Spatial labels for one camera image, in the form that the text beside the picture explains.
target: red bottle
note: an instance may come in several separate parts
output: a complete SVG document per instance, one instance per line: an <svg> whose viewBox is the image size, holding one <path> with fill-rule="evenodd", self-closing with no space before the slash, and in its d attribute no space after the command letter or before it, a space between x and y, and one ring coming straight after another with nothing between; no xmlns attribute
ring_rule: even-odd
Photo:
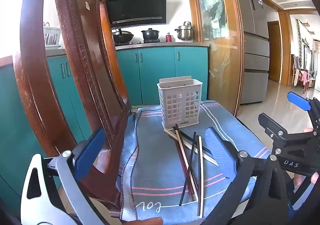
<svg viewBox="0 0 320 225"><path fill-rule="evenodd" d="M165 41L166 42L172 42L172 37L170 35L170 33L168 32L167 35L165 36Z"/></svg>

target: black range hood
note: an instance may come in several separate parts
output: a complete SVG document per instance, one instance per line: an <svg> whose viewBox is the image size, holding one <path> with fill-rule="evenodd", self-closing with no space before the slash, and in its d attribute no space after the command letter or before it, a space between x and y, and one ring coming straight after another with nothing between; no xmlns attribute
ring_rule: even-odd
<svg viewBox="0 0 320 225"><path fill-rule="evenodd" d="M106 0L112 27L165 24L166 0Z"/></svg>

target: gray refrigerator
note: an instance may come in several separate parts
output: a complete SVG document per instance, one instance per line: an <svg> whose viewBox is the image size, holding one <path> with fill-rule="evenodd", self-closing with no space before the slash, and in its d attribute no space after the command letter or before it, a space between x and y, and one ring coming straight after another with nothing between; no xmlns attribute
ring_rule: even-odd
<svg viewBox="0 0 320 225"><path fill-rule="evenodd" d="M269 33L262 0L239 0L244 28L244 82L240 103L266 99L269 72Z"/></svg>

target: white plastic basket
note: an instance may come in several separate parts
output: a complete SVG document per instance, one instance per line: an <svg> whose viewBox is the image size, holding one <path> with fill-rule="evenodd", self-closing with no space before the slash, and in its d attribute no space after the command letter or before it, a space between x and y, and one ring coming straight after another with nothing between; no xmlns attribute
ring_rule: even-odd
<svg viewBox="0 0 320 225"><path fill-rule="evenodd" d="M157 84L163 128L199 123L202 82L191 76L160 79Z"/></svg>
<svg viewBox="0 0 320 225"><path fill-rule="evenodd" d="M57 49L60 47L59 39L60 39L60 28L44 26L43 27L44 34L44 44L47 50Z"/></svg>

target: wooden chopstick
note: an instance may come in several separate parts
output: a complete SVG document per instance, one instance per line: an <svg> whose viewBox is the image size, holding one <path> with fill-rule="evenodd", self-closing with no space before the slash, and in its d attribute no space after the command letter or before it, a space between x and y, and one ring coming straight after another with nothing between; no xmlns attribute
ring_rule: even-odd
<svg viewBox="0 0 320 225"><path fill-rule="evenodd" d="M182 132L181 130L179 130L179 132L180 132L180 134L182 135L182 136L184 136L186 139L188 139L189 141L193 141L192 140L192 138L191 137L189 137L186 133L184 133L184 132ZM208 148L206 148L205 146L202 146L202 149L204 150L204 151L206 151L207 153L209 153L210 155L212 155L211 154L211 152L210 152L210 150L208 149Z"/></svg>
<svg viewBox="0 0 320 225"><path fill-rule="evenodd" d="M184 177L185 177L185 184L188 185L188 191L189 191L190 200L193 202L194 201L193 194L195 192L193 191L193 187L191 186L189 173L188 173L188 171L186 169L186 164L185 164L185 162L183 160L183 156L182 156L182 153L181 153L181 150L180 150L179 142L176 141L175 144L176 144L176 147L177 147L178 155L179 155L181 166L182 166L182 169L183 169L183 173L184 173Z"/></svg>
<svg viewBox="0 0 320 225"><path fill-rule="evenodd" d="M203 156L202 156L202 139L200 136L198 138L198 171L199 171L199 190L198 190L198 216L200 219L203 217L203 197L204 197L204 170L203 170Z"/></svg>
<svg viewBox="0 0 320 225"><path fill-rule="evenodd" d="M183 141L183 139L181 138L180 129L179 129L179 127L178 127L177 124L176 124L176 126L175 126L175 130L178 131L179 138L181 139L181 141ZM184 145L184 143L182 143L182 147L183 147L183 150L184 150L185 155L187 155L187 150L186 150L186 146ZM195 183L195 187L196 187L195 193L197 193L197 191L198 191L198 184L196 183L196 176L195 176L195 172L193 172L192 166L190 167L190 173L191 173L192 179L193 179L193 181L194 181L194 183Z"/></svg>
<svg viewBox="0 0 320 225"><path fill-rule="evenodd" d="M176 134L174 134L174 133L173 133L172 131L170 131L169 129L164 129L164 132L166 132L166 133L167 133L170 137L172 137L173 139L178 140ZM182 141L183 141L183 144L184 144L187 148L189 148L189 149L191 150L191 148L192 148L191 144L188 143L188 142L185 141L185 140L182 140ZM218 166L218 163L216 162L216 160L214 160L211 156L208 156L206 153L202 153L202 155L203 155L203 158L204 158L205 160L207 160L207 161L209 161L210 163Z"/></svg>
<svg viewBox="0 0 320 225"><path fill-rule="evenodd" d="M190 154L190 160L189 160L189 163L192 162L192 157L193 157L193 151L195 149L195 143L196 143L196 132L193 133L193 142L192 142L192 149L191 149L191 154ZM188 167L188 170L187 170L187 177L190 173L190 169L191 169L191 164L189 164L189 167ZM183 202L183 197L184 197L184 194L186 192L186 187L187 187L187 184L188 184L188 180L186 178L185 182L184 182L184 186L183 186L183 190L182 190L182 194L181 194L181 198L180 198L180 202L179 202L179 206L182 205L182 202Z"/></svg>
<svg viewBox="0 0 320 225"><path fill-rule="evenodd" d="M184 160L184 162L186 164L186 167L189 168L187 156L186 156L186 153L184 151L184 148L183 148L183 145L182 145L182 139L179 136L178 130L176 130L176 136L178 138L178 142L179 142L180 150L181 150L181 153L182 153L182 156L183 156L183 160ZM193 187L193 191L196 192L197 190L196 190L195 181L193 180L193 177L192 177L191 173L189 173L189 177L190 177L190 180L191 180L191 185ZM198 201L198 195L196 193L195 193L195 196L196 196L196 201Z"/></svg>

